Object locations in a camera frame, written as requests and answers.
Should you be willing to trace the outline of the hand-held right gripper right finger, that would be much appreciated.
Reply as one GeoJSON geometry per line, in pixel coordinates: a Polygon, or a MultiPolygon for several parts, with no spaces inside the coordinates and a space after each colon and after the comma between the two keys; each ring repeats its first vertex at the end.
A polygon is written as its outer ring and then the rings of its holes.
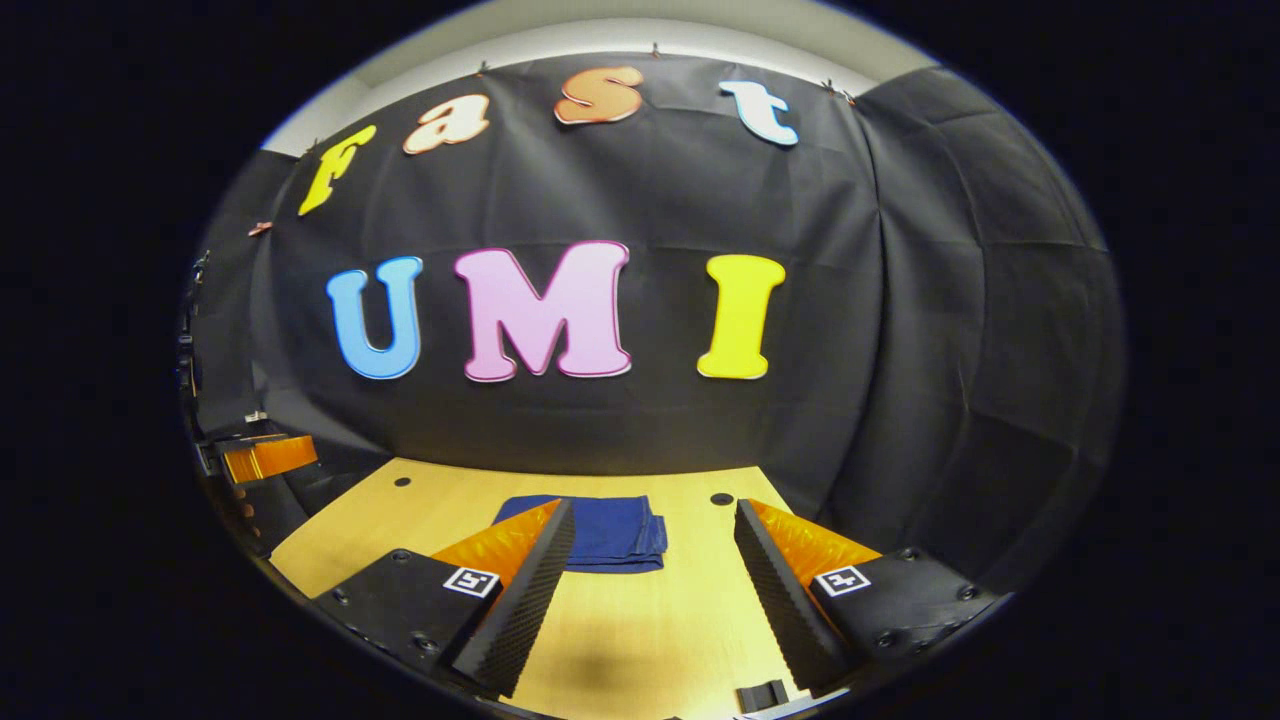
{"type": "Polygon", "coordinates": [[[795,684],[865,694],[956,644],[1006,603],[916,547],[879,553],[754,498],[733,538],[795,684]]]}

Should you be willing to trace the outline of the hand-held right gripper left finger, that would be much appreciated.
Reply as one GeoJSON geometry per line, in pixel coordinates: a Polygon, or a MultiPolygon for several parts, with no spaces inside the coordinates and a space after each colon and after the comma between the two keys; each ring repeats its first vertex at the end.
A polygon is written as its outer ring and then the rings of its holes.
{"type": "Polygon", "coordinates": [[[573,541],[573,502],[554,498],[431,556],[392,550],[311,605],[421,676],[512,696],[573,541]]]}

